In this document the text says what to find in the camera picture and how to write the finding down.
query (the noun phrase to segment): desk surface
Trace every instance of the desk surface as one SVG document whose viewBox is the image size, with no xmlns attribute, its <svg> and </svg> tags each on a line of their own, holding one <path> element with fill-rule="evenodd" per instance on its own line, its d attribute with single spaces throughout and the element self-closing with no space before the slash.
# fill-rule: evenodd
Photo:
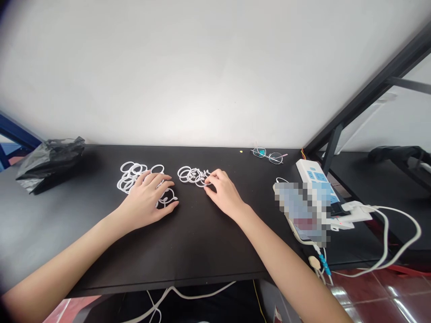
<svg viewBox="0 0 431 323">
<path fill-rule="evenodd" d="M 368 153 L 342 152 L 334 156 L 331 173 L 363 203 L 389 206 L 412 215 L 421 225 L 422 236 L 409 249 L 431 250 L 431 198 L 430 193 L 414 182 L 391 161 L 369 163 Z M 389 230 L 402 243 L 416 233 L 412 222 L 390 210 Z"/>
<path fill-rule="evenodd" d="M 125 198 L 116 188 L 127 161 L 165 166 L 173 177 L 180 205 L 161 221 L 136 230 L 113 244 L 87 271 L 70 296 L 166 288 L 171 285 L 220 283 L 267 277 L 267 272 L 240 228 L 206 196 L 202 188 L 181 183 L 180 167 L 226 170 L 243 200 L 303 259 L 274 200 L 276 177 L 299 182 L 295 162 L 274 165 L 248 148 L 87 146 L 83 160 L 66 181 L 36 196 L 15 182 L 18 166 L 0 174 L 0 266 L 9 289 L 77 240 Z M 381 244 L 365 225 L 333 237 L 328 263 L 375 261 Z"/>
</svg>

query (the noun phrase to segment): red tiled floor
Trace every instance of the red tiled floor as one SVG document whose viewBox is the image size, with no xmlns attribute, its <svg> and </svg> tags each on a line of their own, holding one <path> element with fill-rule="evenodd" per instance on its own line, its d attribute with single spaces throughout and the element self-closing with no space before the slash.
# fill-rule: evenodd
<svg viewBox="0 0 431 323">
<path fill-rule="evenodd" d="M 431 285 L 421 276 L 400 276 L 387 269 L 373 271 L 373 274 L 391 297 L 431 291 Z"/>
<path fill-rule="evenodd" d="M 431 276 L 425 276 L 425 279 L 428 281 L 428 284 L 431 286 Z"/>
<path fill-rule="evenodd" d="M 16 164 L 17 162 L 19 162 L 23 158 L 24 157 L 12 157 L 11 159 L 9 159 L 9 164 L 10 165 Z"/>
<path fill-rule="evenodd" d="M 63 313 L 63 310 L 68 305 L 69 300 L 62 300 L 60 304 L 56 307 L 56 309 L 44 320 L 44 323 L 57 323 L 60 315 Z"/>
<path fill-rule="evenodd" d="M 354 269 L 338 272 L 347 275 L 354 275 L 360 271 Z M 386 293 L 385 289 L 380 285 L 372 273 L 355 278 L 333 274 L 332 279 L 334 281 L 334 287 L 330 289 L 336 297 L 337 294 L 339 295 L 339 297 L 337 297 L 339 301 L 341 297 L 344 300 L 348 298 L 352 303 L 372 301 L 389 297 L 389 294 Z"/>
<path fill-rule="evenodd" d="M 392 300 L 360 303 L 345 306 L 344 309 L 355 323 L 409 323 Z"/>
<path fill-rule="evenodd" d="M 72 323 L 78 312 L 100 296 L 72 298 L 59 323 Z"/>
<path fill-rule="evenodd" d="M 431 321 L 431 292 L 400 297 L 393 301 L 408 321 L 417 323 Z"/>
</svg>

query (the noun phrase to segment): black plastic bag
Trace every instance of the black plastic bag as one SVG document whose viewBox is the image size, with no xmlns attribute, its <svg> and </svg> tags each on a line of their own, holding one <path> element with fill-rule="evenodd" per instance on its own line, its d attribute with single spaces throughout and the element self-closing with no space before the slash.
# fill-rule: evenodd
<svg viewBox="0 0 431 323">
<path fill-rule="evenodd" d="M 82 157 L 85 140 L 78 137 L 69 144 L 64 140 L 47 140 L 28 154 L 18 169 L 17 182 L 29 193 L 52 175 L 66 172 Z"/>
</svg>

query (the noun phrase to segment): glasses lens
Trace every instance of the glasses lens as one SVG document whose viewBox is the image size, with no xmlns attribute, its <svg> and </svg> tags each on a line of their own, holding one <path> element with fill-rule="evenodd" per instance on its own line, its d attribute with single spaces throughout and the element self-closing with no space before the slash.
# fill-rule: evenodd
<svg viewBox="0 0 431 323">
<path fill-rule="evenodd" d="M 269 161 L 274 164 L 280 164 L 283 161 L 283 157 L 281 157 L 280 153 L 272 153 L 269 155 Z"/>
<path fill-rule="evenodd" d="M 253 155 L 255 155 L 256 157 L 262 158 L 266 156 L 266 149 L 258 146 L 256 148 L 253 149 Z"/>
</svg>

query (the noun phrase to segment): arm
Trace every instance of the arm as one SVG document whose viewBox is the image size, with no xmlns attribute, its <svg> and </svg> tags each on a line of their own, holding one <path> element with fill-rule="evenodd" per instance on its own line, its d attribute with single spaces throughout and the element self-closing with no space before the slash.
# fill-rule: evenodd
<svg viewBox="0 0 431 323">
<path fill-rule="evenodd" d="M 244 231 L 284 297 L 306 323 L 352 322 L 331 292 L 298 255 L 239 196 L 226 172 L 215 170 L 207 195 Z"/>
<path fill-rule="evenodd" d="M 150 174 L 150 171 L 143 173 L 114 212 L 3 295 L 2 300 L 12 318 L 18 323 L 42 322 L 111 244 L 171 213 L 177 201 L 164 209 L 155 208 L 163 192 L 174 185 L 166 181 L 156 188 L 163 179 L 171 177 Z"/>
</svg>

